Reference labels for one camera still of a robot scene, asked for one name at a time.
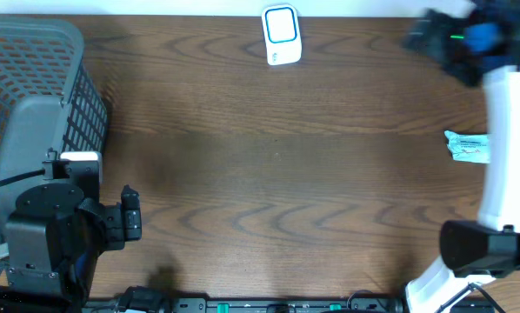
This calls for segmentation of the teal wet wipes pack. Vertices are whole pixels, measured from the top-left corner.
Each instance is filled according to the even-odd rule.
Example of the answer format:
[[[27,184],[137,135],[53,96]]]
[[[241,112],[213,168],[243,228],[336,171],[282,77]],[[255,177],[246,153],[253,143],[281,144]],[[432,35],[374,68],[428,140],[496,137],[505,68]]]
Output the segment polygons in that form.
[[[447,148],[452,159],[466,163],[489,163],[490,140],[487,134],[467,135],[446,130]]]

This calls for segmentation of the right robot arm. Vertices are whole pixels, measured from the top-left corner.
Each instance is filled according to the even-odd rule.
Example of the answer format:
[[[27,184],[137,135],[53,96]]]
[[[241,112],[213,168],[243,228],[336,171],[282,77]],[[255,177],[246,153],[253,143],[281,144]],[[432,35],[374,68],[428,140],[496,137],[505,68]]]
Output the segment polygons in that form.
[[[404,290],[406,312],[448,312],[520,270],[520,5],[478,1],[466,17],[427,10],[404,46],[485,94],[490,139],[476,220],[443,224],[439,257]]]

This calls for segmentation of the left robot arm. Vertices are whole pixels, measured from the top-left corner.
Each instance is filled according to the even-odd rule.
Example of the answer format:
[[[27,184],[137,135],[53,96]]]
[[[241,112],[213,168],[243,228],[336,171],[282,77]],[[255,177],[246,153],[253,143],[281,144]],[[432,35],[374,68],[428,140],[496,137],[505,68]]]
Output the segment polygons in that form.
[[[17,198],[5,235],[0,312],[80,312],[97,259],[141,239],[140,196],[124,186],[120,202],[104,206],[72,184],[37,186]]]

